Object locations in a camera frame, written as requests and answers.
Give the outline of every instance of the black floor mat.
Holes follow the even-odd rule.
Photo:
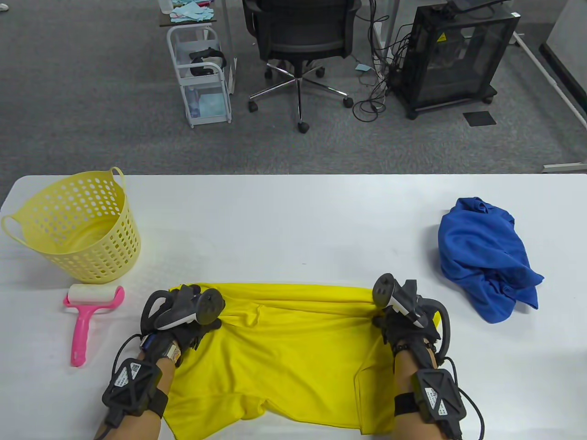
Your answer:
[[[474,111],[463,113],[471,127],[496,126],[497,122],[491,117],[488,111]]]

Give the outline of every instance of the sticker label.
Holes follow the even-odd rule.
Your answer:
[[[141,369],[141,364],[137,364],[135,362],[131,363],[130,365],[130,374],[133,376],[133,379],[137,377],[137,373]]]
[[[141,365],[135,362],[132,362],[130,365],[130,375],[133,377],[137,377],[137,373],[141,369]],[[129,375],[126,373],[126,368],[120,372],[118,377],[116,378],[116,382],[114,382],[115,387],[124,387],[129,383]]]
[[[126,374],[126,368],[120,372],[116,382],[114,382],[115,387],[124,387],[127,383],[129,383],[129,376]]]
[[[443,400],[440,401],[440,405],[438,406],[438,415],[448,415],[448,411],[446,410],[446,407],[444,406]]]
[[[438,393],[434,391],[432,388],[425,388],[426,396],[428,397],[428,401],[430,402],[430,406],[432,408],[436,407],[436,399],[438,398]]]

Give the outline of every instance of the black computer case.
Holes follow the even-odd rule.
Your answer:
[[[469,100],[490,104],[490,82],[518,21],[502,5],[457,14],[446,4],[419,7],[403,65],[388,80],[408,118]]]

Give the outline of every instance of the blue paper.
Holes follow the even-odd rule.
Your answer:
[[[214,10],[207,6],[198,6],[196,2],[190,2],[184,6],[179,6],[173,9],[169,14],[172,23],[179,23],[182,21],[204,21],[212,20],[214,17]]]
[[[509,212],[478,197],[460,198],[438,229],[440,266],[489,323],[506,320],[516,301],[538,308],[544,277],[530,268]]]
[[[366,64],[357,64],[355,70],[360,70],[361,72],[368,72],[371,70],[371,67],[369,67]]]

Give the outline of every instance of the yellow shirt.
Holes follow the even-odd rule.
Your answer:
[[[371,324],[370,289],[220,284],[222,327],[177,370],[165,419],[203,439],[272,411],[382,434],[393,428],[393,355]]]

